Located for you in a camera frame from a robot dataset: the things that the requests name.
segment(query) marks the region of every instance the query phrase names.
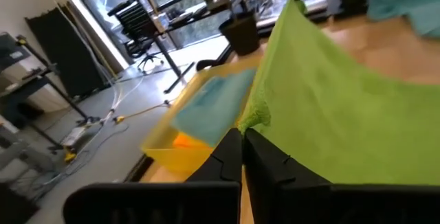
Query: office chair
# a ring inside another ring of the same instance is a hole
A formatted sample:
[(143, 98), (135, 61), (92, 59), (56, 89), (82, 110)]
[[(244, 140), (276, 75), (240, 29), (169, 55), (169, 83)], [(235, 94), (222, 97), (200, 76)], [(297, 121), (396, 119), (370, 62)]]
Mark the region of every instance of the office chair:
[(131, 41), (124, 44), (129, 56), (139, 58), (145, 55), (145, 58), (142, 59), (137, 66), (140, 71), (144, 71), (145, 64), (148, 60), (153, 62), (154, 58), (158, 58), (148, 54), (148, 50), (154, 43), (152, 37), (157, 31), (148, 12), (139, 0), (128, 0), (117, 5), (114, 9), (110, 10), (107, 15), (114, 15), (123, 27), (122, 33), (131, 39)]

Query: green cloth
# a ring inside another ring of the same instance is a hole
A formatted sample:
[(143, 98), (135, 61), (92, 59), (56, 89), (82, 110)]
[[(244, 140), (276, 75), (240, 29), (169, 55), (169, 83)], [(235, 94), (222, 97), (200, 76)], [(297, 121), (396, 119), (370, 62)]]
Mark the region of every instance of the green cloth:
[(249, 127), (334, 183), (440, 184), (440, 86), (357, 64), (293, 1), (239, 121)]

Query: black pot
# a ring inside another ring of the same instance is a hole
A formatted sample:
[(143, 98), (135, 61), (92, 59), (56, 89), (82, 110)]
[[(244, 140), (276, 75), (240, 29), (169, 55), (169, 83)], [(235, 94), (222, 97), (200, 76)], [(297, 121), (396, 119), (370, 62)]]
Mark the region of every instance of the black pot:
[(253, 12), (237, 14), (236, 21), (233, 18), (228, 19), (219, 26), (219, 30), (239, 56), (248, 55), (260, 47)]

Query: blue cloth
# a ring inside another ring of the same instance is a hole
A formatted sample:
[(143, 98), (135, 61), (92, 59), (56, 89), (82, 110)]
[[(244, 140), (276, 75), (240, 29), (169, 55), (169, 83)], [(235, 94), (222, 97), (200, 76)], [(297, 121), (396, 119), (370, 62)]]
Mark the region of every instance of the blue cloth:
[(440, 0), (368, 0), (367, 15), (374, 21), (407, 16), (418, 35), (440, 37)]
[(214, 146), (238, 118), (254, 75), (255, 69), (248, 69), (225, 78), (209, 79), (174, 117), (171, 125)]

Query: yellow bin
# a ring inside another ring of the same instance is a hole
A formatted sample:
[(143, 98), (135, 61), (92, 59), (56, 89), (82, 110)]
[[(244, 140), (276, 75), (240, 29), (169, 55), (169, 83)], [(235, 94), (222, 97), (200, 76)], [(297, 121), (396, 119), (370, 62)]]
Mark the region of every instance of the yellow bin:
[(205, 162), (214, 148), (203, 145), (194, 148), (175, 148), (173, 141), (182, 133), (171, 126), (171, 120), (210, 78), (227, 76), (255, 68), (258, 66), (260, 58), (259, 55), (249, 56), (234, 63), (198, 72), (145, 139), (141, 146), (142, 151), (169, 172), (182, 178), (189, 177)]

